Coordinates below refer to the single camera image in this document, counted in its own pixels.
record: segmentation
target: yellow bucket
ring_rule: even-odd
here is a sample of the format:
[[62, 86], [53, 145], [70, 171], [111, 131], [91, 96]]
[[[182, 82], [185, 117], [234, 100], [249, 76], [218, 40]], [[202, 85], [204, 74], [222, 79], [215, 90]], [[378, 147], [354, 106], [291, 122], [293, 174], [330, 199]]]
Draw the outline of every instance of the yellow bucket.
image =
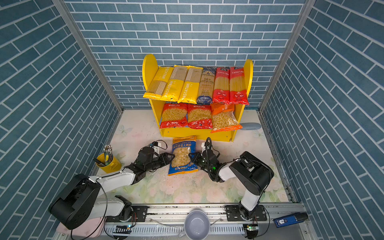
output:
[[[99, 160], [100, 162], [104, 163], [105, 162], [104, 161], [104, 153], [100, 154], [97, 157], [97, 160]], [[100, 166], [97, 163], [96, 163], [96, 166], [101, 168], [106, 173], [111, 173], [111, 172], [119, 171], [120, 168], [121, 168], [121, 163], [119, 162], [119, 160], [115, 156], [113, 156], [112, 162], [110, 164], [108, 164], [107, 166], [102, 167], [102, 166]]]

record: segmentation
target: black mounting plate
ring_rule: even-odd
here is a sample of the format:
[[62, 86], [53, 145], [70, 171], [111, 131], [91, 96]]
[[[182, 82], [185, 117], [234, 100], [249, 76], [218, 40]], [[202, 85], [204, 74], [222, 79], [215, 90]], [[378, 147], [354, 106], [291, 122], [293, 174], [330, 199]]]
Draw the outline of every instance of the black mounting plate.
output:
[[[145, 222], [145, 218], [147, 217], [148, 206], [132, 206], [132, 209], [133, 209], [133, 212], [136, 213], [136, 222]], [[107, 217], [106, 222], [122, 223], [118, 219], [118, 217], [112, 217], [112, 216]]]
[[[225, 209], [227, 211], [227, 221], [228, 222], [238, 222], [238, 221], [245, 221], [239, 211], [238, 205], [226, 205]], [[265, 207], [263, 205], [257, 205], [255, 208], [255, 216], [257, 221], [266, 221], [266, 214], [265, 214]]]

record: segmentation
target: plastic packaging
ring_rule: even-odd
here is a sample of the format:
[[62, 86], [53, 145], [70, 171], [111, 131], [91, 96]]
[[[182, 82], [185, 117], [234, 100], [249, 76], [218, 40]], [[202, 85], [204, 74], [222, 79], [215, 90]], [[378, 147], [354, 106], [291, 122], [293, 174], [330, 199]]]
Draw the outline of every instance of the plastic packaging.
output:
[[189, 153], [196, 150], [196, 136], [174, 138], [172, 145], [172, 153], [175, 158], [169, 165], [168, 176], [175, 174], [185, 174], [197, 172], [197, 166], [190, 161]]
[[143, 97], [153, 100], [159, 100], [163, 95], [163, 92], [167, 86], [172, 72], [173, 67], [159, 67], [155, 77], [153, 78]]
[[203, 68], [190, 66], [187, 77], [183, 85], [183, 90], [180, 93], [178, 103], [193, 103], [196, 104], [197, 92], [199, 91], [201, 73]]
[[173, 69], [172, 75], [169, 78], [168, 84], [160, 100], [169, 102], [177, 102], [179, 100], [179, 96], [188, 73], [188, 68], [189, 67], [187, 66], [175, 65], [175, 68]]
[[249, 105], [244, 81], [244, 69], [240, 67], [231, 67], [229, 76], [230, 103]]
[[212, 129], [210, 105], [188, 105], [188, 126], [193, 129]]
[[233, 111], [234, 104], [212, 103], [212, 124], [214, 132], [233, 131], [243, 127], [237, 122]]
[[229, 69], [228, 68], [216, 69], [213, 102], [229, 104]]
[[199, 91], [197, 92], [197, 104], [209, 105], [214, 94], [216, 68], [204, 67], [201, 75]]
[[187, 110], [188, 106], [186, 103], [164, 104], [160, 128], [187, 126]]

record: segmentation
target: floral tablecloth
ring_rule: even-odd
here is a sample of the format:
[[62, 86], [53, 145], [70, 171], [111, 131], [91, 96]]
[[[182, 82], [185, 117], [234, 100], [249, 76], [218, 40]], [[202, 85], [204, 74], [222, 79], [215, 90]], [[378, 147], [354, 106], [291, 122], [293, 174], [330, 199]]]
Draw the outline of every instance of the floral tablecloth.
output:
[[[260, 123], [255, 110], [245, 110], [242, 122]], [[161, 137], [151, 110], [125, 110], [111, 145], [122, 165], [129, 165], [136, 159], [140, 148], [158, 139], [166, 141], [168, 149], [165, 151], [170, 152], [172, 139]], [[201, 151], [202, 142], [200, 140], [197, 143], [198, 151]], [[261, 202], [288, 201], [262, 128], [237, 131], [234, 142], [214, 141], [212, 144], [220, 151], [218, 159], [221, 162], [228, 162], [237, 158], [242, 152], [249, 151], [269, 165], [275, 176], [262, 195]], [[237, 178], [217, 183], [211, 181], [208, 174], [201, 170], [168, 176], [168, 169], [169, 167], [165, 166], [156, 172], [147, 172], [146, 177], [140, 182], [115, 189], [108, 195], [122, 195], [136, 204], [221, 203], [238, 202], [245, 192], [245, 187]]]

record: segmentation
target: orange pasta bag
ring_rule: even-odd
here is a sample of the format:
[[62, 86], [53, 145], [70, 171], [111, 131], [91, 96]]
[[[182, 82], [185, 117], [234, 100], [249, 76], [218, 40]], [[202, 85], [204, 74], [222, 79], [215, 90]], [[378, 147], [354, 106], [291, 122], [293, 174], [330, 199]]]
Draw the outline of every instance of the orange pasta bag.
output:
[[244, 81], [244, 69], [231, 67], [229, 76], [230, 103], [249, 105]]
[[229, 104], [229, 69], [228, 68], [216, 69], [213, 102]]
[[161, 115], [160, 128], [185, 127], [187, 122], [186, 103], [166, 103]]
[[188, 104], [188, 126], [193, 129], [212, 129], [210, 105]]
[[234, 104], [212, 103], [211, 108], [213, 125], [211, 133], [233, 131], [243, 128], [233, 115], [233, 111], [235, 110]]

